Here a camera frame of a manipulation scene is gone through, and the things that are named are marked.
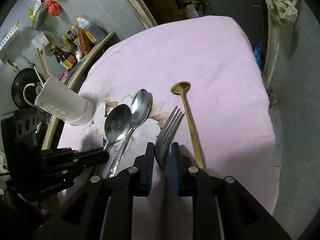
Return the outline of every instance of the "frying pan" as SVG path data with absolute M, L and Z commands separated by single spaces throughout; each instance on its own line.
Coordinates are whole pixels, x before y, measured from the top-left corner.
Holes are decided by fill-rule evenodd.
M 23 98 L 23 89 L 29 83 L 37 83 L 39 78 L 33 68 L 25 68 L 21 70 L 14 78 L 11 86 L 12 100 L 17 108 L 26 109 L 31 108 Z M 26 88 L 26 98 L 31 102 L 35 103 L 37 94 L 36 87 L 29 86 Z

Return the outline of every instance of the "spoon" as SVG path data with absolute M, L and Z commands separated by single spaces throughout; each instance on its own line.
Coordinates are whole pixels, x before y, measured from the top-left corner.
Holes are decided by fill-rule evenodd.
M 170 91 L 171 91 L 171 93 L 173 93 L 175 95 L 180 95 L 182 98 L 182 102 L 184 105 L 184 111 L 186 112 L 186 117 L 187 117 L 187 121 L 188 121 L 193 152 L 195 154 L 196 165 L 199 169 L 203 170 L 199 137 L 195 131 L 194 124 L 193 124 L 193 121 L 192 121 L 191 115 L 190 115 L 189 105 L 188 105 L 188 102 L 186 99 L 186 92 L 190 89 L 190 87 L 191 87 L 190 82 L 181 81 L 181 82 L 174 84 L 172 86 L 172 88 L 170 89 Z
M 124 150 L 126 149 L 130 137 L 134 130 L 142 125 L 144 121 L 148 118 L 150 112 L 150 98 L 148 95 L 148 91 L 145 89 L 140 89 L 136 95 L 134 96 L 131 106 L 130 106 L 131 114 L 132 114 L 132 122 L 131 128 L 128 134 L 125 136 L 125 139 L 120 146 L 116 157 L 114 158 L 110 169 L 107 173 L 106 178 L 111 178 L 116 174 L 117 167 L 119 165 L 120 159 Z
M 127 135 L 131 128 L 131 120 L 132 115 L 129 106 L 122 104 L 112 109 L 104 123 L 104 131 L 107 137 L 104 151 L 111 144 L 122 140 Z

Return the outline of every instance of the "bolt head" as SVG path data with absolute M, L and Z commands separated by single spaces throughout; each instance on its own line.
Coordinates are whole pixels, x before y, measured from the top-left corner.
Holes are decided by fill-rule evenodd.
M 197 167 L 189 167 L 188 171 L 190 173 L 197 173 L 198 172 L 198 168 Z
M 235 182 L 235 178 L 234 177 L 231 177 L 231 176 L 228 176 L 224 179 L 227 183 L 234 183 Z
M 99 177 L 99 176 L 92 176 L 92 177 L 90 178 L 90 181 L 91 181 L 92 183 L 97 183 L 97 182 L 100 181 L 100 177 Z
M 135 167 L 135 166 L 131 166 L 131 167 L 128 168 L 128 171 L 129 171 L 130 173 L 136 173 L 136 172 L 138 171 L 138 168 Z

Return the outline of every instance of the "fork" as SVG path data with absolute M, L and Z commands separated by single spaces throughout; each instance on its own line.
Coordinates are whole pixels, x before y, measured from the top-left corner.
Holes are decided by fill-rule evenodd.
M 155 144 L 155 158 L 160 167 L 162 174 L 162 198 L 161 198 L 161 210 L 159 214 L 159 222 L 156 231 L 156 240 L 161 240 L 163 237 L 163 209 L 164 209 L 164 193 L 166 188 L 166 178 L 164 174 L 165 165 L 167 162 L 167 155 L 170 143 L 175 135 L 178 126 L 183 118 L 183 113 L 180 109 L 177 110 L 177 106 L 169 115 L 167 122 L 162 127 Z

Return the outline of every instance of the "table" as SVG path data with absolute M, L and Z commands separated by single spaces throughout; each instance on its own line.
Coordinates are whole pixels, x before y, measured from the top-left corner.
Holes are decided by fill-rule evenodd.
M 77 69 L 76 73 L 71 78 L 68 87 L 70 89 L 73 89 L 78 82 L 79 78 L 82 76 L 84 71 L 87 69 L 90 62 L 93 60 L 93 58 L 97 55 L 97 53 L 104 47 L 104 45 L 111 39 L 111 37 L 115 34 L 114 31 L 109 33 L 98 45 L 94 46 L 92 50 L 89 52 L 88 55 L 84 57 L 84 61 L 81 63 L 79 68 Z M 42 150 L 50 149 L 53 135 L 56 131 L 57 125 L 59 122 L 59 118 L 54 116 L 51 119 L 51 122 L 48 126 L 48 129 L 44 136 L 44 141 L 42 143 Z
M 93 124 L 65 124 L 59 148 L 85 151 L 102 146 L 105 113 L 119 104 L 130 105 L 141 89 L 152 94 L 149 118 L 138 127 L 123 154 L 117 172 L 132 166 L 155 142 L 161 126 L 182 100 L 170 88 L 189 81 L 187 99 L 203 150 L 205 171 L 214 177 L 234 176 L 272 214 L 278 196 L 273 150 L 275 135 L 268 114 L 269 100 L 251 45 L 230 17 L 207 16 L 159 25 L 109 48 L 88 73 L 79 95 L 98 107 Z M 173 141 L 193 159 L 186 118 Z M 119 149 L 109 149 L 108 171 Z M 58 194 L 65 201 L 84 181 Z M 132 239 L 154 239 L 160 210 L 162 181 L 155 163 L 150 196 L 134 198 Z M 167 198 L 167 239 L 192 239 L 192 199 Z

